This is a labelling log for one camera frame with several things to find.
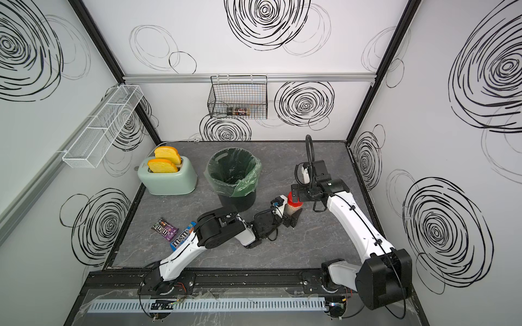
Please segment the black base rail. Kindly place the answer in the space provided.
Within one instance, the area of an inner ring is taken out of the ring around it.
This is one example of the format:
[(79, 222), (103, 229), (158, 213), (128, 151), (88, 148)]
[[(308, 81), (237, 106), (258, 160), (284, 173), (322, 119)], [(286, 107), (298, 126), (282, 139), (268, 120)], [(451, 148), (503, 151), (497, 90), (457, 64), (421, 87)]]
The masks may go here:
[(227, 269), (187, 268), (165, 285), (157, 285), (148, 269), (119, 268), (91, 272), (81, 292), (91, 289), (140, 290), (143, 296), (198, 296), (203, 292), (225, 290), (262, 291), (279, 289), (291, 296), (321, 294), (344, 296), (354, 293), (339, 285), (329, 289), (319, 268), (308, 269)]

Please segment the toast slice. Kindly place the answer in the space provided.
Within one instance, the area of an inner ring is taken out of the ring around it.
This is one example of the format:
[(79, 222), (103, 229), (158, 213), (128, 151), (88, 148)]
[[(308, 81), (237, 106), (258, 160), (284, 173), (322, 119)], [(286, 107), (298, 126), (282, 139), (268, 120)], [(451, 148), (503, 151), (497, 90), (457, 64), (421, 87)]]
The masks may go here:
[(154, 154), (156, 159), (169, 160), (175, 165), (182, 164), (182, 157), (176, 148), (170, 146), (160, 146), (154, 150)]
[(179, 168), (171, 160), (162, 158), (149, 160), (147, 165), (153, 173), (177, 173), (179, 171)]

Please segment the purple candy bar wrapper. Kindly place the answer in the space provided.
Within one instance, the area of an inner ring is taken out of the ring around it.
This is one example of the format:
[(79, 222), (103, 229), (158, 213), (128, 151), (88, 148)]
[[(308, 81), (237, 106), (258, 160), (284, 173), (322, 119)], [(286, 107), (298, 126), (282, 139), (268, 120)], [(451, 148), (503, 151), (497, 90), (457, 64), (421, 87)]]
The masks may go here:
[(173, 238), (178, 234), (178, 229), (162, 217), (151, 227), (151, 229), (159, 233), (167, 241), (173, 240)]

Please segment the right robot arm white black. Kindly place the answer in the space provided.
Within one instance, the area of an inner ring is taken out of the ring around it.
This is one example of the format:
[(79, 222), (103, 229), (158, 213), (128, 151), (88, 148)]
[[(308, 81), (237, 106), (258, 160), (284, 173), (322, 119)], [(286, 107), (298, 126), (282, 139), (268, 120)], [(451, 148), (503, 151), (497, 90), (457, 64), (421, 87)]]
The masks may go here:
[(333, 259), (322, 264), (323, 287), (334, 291), (345, 287), (357, 292), (370, 310), (412, 295), (412, 259), (396, 249), (365, 216), (341, 179), (332, 179), (324, 161), (303, 162), (294, 170), (296, 184), (291, 197), (300, 202), (321, 202), (352, 240), (359, 264)]

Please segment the oatmeal jar clear plastic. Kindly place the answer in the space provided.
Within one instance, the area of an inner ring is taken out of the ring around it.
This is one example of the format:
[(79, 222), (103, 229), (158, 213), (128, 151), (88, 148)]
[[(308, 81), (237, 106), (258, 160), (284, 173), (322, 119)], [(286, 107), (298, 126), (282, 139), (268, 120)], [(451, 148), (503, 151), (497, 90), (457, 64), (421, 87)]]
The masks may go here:
[(292, 216), (302, 209), (302, 206), (302, 202), (288, 202), (285, 205), (284, 216), (288, 223), (292, 221)]

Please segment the mint green toaster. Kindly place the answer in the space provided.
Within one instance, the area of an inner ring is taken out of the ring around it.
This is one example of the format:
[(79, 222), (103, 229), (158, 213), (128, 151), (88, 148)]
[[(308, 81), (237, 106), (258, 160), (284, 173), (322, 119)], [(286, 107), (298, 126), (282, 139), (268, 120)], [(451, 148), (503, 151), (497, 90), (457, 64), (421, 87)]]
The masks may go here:
[(157, 196), (179, 196), (193, 192), (198, 183), (198, 176), (192, 162), (182, 156), (182, 164), (176, 173), (153, 173), (148, 167), (146, 158), (137, 170), (137, 176), (149, 193)]

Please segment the blue m&m's candy bag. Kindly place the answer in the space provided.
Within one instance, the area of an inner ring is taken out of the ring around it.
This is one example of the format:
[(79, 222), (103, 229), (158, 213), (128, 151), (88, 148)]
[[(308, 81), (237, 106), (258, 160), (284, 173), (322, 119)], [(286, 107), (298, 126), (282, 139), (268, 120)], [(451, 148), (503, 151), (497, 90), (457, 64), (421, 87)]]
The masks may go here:
[(190, 238), (190, 235), (192, 234), (196, 225), (196, 222), (191, 221), (182, 232), (178, 233), (177, 237), (170, 243), (172, 251), (177, 251), (186, 242), (186, 240)]

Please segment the small jar in basket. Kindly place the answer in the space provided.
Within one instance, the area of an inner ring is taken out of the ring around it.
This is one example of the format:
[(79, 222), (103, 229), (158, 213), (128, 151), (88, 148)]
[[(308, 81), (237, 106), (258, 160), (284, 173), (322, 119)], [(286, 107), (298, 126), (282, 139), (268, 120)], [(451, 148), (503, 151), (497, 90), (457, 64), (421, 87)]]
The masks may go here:
[(228, 116), (250, 116), (250, 110), (246, 107), (227, 107)]

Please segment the front toast slice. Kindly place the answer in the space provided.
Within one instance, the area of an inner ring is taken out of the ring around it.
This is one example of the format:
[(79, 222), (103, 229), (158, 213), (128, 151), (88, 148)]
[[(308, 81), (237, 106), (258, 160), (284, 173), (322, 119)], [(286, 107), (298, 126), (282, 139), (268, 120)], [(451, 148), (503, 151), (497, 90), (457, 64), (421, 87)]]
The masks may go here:
[(171, 160), (162, 158), (149, 160), (147, 165), (153, 173), (177, 173), (179, 171), (179, 168)]

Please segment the aluminium wall rail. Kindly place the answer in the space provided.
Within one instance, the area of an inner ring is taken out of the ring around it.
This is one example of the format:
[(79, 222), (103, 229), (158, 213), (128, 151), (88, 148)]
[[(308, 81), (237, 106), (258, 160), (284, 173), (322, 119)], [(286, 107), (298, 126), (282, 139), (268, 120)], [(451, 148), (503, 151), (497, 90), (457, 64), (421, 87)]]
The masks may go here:
[(195, 74), (133, 74), (123, 80), (130, 84), (183, 84), (204, 82), (374, 82), (375, 73), (195, 73)]

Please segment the rear toast slice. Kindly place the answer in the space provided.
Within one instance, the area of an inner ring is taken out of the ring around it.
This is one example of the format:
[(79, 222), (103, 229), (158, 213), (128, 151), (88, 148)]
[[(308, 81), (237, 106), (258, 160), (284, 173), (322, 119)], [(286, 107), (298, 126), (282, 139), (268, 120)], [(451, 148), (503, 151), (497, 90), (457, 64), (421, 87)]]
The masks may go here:
[(182, 157), (176, 148), (170, 146), (160, 146), (154, 150), (154, 154), (156, 159), (169, 160), (175, 165), (182, 164)]

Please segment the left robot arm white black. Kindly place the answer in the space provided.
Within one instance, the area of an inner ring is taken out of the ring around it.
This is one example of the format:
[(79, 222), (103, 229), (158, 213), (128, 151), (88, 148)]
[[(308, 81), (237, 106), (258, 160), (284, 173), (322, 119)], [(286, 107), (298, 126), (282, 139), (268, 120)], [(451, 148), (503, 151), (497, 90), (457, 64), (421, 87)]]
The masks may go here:
[(202, 214), (188, 238), (167, 258), (149, 265), (142, 277), (138, 294), (154, 292), (167, 294), (174, 287), (182, 271), (202, 252), (219, 247), (231, 239), (247, 249), (257, 247), (277, 232), (280, 225), (293, 226), (292, 217), (285, 213), (285, 205), (277, 201), (269, 209), (247, 222), (235, 206), (224, 206)]

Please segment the red jar lid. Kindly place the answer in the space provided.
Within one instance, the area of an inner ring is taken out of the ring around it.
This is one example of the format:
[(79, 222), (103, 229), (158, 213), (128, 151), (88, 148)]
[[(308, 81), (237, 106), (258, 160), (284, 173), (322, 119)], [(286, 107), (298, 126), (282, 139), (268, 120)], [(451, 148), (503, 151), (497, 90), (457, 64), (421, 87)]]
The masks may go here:
[(288, 194), (288, 205), (293, 208), (300, 208), (303, 203), (299, 201), (299, 196), (290, 191)]

